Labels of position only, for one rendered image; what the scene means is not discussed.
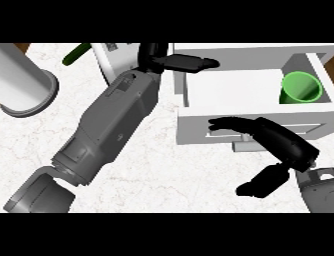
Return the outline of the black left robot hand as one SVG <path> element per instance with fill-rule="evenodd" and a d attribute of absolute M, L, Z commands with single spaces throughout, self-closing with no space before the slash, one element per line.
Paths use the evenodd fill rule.
<path fill-rule="evenodd" d="M 199 73 L 221 67 L 216 59 L 182 54 L 169 55 L 168 51 L 168 43 L 143 43 L 138 52 L 138 70 L 156 74 L 162 74 L 166 70 Z"/>

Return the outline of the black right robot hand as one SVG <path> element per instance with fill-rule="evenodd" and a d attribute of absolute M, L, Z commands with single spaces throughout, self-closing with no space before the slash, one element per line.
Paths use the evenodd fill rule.
<path fill-rule="evenodd" d="M 320 156 L 320 149 L 286 127 L 259 117 L 221 117 L 209 120 L 212 131 L 234 130 L 249 134 L 270 153 L 281 160 L 270 165 L 255 178 L 239 186 L 239 196 L 265 198 L 290 179 L 289 170 L 307 172 Z"/>

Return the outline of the white drawer box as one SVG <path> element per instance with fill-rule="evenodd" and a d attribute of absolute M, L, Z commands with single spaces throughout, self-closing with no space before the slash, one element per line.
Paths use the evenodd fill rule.
<path fill-rule="evenodd" d="M 317 103 L 334 102 L 334 84 L 317 53 L 228 58 L 219 69 L 199 74 L 175 73 L 175 93 L 188 108 L 216 105 L 253 106 L 280 103 L 283 80 L 295 71 L 309 73 L 324 92 Z"/>

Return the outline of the green cup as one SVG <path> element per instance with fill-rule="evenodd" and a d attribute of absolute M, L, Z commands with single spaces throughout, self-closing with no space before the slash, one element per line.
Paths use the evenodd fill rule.
<path fill-rule="evenodd" d="M 324 86 L 320 79 L 308 72 L 290 72 L 281 81 L 281 104 L 307 104 L 320 100 Z"/>

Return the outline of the white drawer front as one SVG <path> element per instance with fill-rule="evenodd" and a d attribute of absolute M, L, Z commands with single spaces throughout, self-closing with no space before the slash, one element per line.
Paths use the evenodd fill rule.
<path fill-rule="evenodd" d="M 250 119 L 265 117 L 307 140 L 318 140 L 334 133 L 334 103 L 187 107 L 180 109 L 178 114 L 178 144 L 231 143 L 236 152 L 265 151 L 250 135 L 209 130 L 209 120 L 225 116 Z"/>

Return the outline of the white cabinet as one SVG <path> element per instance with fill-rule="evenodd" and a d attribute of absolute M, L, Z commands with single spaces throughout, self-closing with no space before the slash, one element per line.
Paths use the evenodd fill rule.
<path fill-rule="evenodd" d="M 296 54 L 315 53 L 327 63 L 334 43 L 175 43 L 174 52 L 216 59 L 222 71 L 280 69 Z"/>

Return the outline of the white box appliance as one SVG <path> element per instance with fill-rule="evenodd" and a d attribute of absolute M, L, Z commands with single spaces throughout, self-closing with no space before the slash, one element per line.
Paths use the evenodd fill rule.
<path fill-rule="evenodd" d="M 118 76 L 138 67 L 140 43 L 92 43 L 100 68 L 107 83 L 112 84 Z"/>

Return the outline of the dark green long vegetable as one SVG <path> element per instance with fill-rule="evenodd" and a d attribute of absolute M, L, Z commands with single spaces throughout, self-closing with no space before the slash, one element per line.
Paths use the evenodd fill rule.
<path fill-rule="evenodd" d="M 84 54 L 91 50 L 92 45 L 89 43 L 82 43 L 67 54 L 67 56 L 63 59 L 63 64 L 66 66 L 70 66 L 78 59 L 84 56 Z"/>

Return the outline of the white cylinder with grey rim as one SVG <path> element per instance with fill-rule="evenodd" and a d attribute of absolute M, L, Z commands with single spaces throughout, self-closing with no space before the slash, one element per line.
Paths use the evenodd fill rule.
<path fill-rule="evenodd" d="M 0 43 L 0 108 L 17 118 L 38 115 L 60 91 L 57 76 L 42 69 L 14 43 Z"/>

